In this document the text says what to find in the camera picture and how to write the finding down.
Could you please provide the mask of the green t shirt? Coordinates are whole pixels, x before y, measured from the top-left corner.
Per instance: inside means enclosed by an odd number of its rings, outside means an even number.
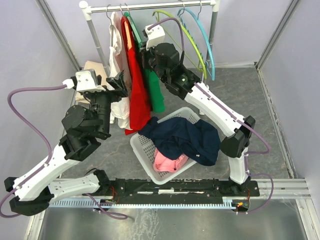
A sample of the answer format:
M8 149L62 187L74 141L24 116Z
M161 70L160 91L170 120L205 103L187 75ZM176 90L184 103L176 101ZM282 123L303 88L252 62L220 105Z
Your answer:
M147 89L147 93L151 103L151 110L155 113L162 113L165 111L165 103L164 103L164 97L161 92L159 78L153 71L142 68L141 59L139 55L139 47L136 43L135 38L134 38L134 41L135 41L136 50L138 51L138 60L139 60L140 69L142 71L144 86Z

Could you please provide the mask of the mint green hanger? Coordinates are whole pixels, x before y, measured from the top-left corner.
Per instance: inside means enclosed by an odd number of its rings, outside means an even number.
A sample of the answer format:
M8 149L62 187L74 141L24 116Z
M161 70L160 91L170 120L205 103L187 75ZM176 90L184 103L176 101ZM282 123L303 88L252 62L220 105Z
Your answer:
M128 22L130 24L130 27L131 27L135 42L138 45L138 47L140 48L142 46L143 40L142 40L142 38L140 36L140 33L138 31L138 28L137 28L135 22L134 22L134 20L133 20L133 18L131 16L130 9L129 9L128 5L125 4L125 6L126 6L126 9L127 9L127 12L124 13L124 16L128 19Z

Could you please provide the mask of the yellow green hanger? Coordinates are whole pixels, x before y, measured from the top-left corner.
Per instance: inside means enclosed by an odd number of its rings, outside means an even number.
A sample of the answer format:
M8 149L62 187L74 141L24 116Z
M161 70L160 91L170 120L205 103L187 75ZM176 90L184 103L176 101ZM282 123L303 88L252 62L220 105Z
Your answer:
M203 78L206 79L207 78L207 67L206 64L203 60L203 54L200 52L198 45L195 43L193 37L190 35L190 32L186 29L183 21L181 20L181 18L176 18L173 15L171 15L170 13L164 11L164 10L155 10L152 15L155 16L156 20L159 22L160 21L160 14L164 14L166 15L168 18L174 18L176 20L178 20L178 22L180 23L181 29L183 31L183 33L185 34L185 36L187 37L187 39L189 40L190 44L192 45L195 54L198 58L198 64L196 65L192 58L185 52L185 56L187 57L187 59L193 64L193 66L199 71L203 73Z

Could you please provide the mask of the teal blue hanger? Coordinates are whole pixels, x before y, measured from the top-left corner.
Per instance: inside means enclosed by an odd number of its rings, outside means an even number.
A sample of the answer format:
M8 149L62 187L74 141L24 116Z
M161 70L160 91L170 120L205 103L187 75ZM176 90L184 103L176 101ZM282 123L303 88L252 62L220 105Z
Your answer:
M212 47L210 46L210 42L209 42L209 38L206 34L206 31L201 23L201 21L198 19L198 17L195 15L195 13L185 7L182 7L178 10L177 12L177 15L178 17L180 18L181 15L182 15L182 11L185 11L187 13L189 13L192 18L194 19L194 21L196 22L199 30L201 31L202 33L202 37L204 39L204 42L207 46L207 53L208 53L208 56L209 56L209 60L210 60L210 64L208 65L208 67L211 67L211 73L209 74L210 77L211 77L211 80L214 81L215 80L215 77L216 77L216 70L215 70L215 63L214 63L214 56L213 56L213 53L212 53Z

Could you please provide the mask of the navy blue t shirt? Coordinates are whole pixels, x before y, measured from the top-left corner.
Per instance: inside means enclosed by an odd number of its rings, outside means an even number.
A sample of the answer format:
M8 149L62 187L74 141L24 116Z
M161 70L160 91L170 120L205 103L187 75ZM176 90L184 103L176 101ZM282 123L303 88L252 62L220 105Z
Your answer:
M184 117L173 117L158 122L154 116L138 133L150 139L168 159L176 160L186 155L207 167L217 162L221 145L218 130L202 119L191 123Z

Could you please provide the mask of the pink t shirt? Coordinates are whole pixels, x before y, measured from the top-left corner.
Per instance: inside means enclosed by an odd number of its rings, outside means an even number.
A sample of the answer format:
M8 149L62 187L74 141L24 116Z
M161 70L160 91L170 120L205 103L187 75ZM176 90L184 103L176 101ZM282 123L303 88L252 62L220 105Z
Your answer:
M154 151L153 169L156 172L170 172L175 173L187 162L188 156L182 154L177 159L169 159L165 157L157 148Z

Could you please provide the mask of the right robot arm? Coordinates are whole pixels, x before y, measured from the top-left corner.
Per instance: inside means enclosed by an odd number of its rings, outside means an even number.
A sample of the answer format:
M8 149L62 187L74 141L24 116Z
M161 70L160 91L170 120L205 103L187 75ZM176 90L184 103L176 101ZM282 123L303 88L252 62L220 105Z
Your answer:
M164 42L148 47L143 42L138 52L144 69L154 72L170 93L197 107L222 130L225 138L220 150L228 157L229 189L236 196L242 195L251 181L246 170L245 151L256 120L233 111L216 97L184 66L185 53L178 52L173 44Z

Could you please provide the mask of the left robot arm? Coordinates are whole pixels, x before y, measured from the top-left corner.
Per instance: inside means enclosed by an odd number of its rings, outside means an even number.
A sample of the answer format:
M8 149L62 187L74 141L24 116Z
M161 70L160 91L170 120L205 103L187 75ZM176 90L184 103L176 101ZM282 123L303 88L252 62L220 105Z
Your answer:
M77 196L106 195L111 181L103 170L96 169L84 177L60 179L60 174L76 166L110 137L111 104L128 96L123 72L106 79L111 89L102 85L102 77L93 69L78 71L55 90L73 89L89 100L89 108L71 106L62 119L65 135L32 170L4 181L11 216L34 216L62 199Z

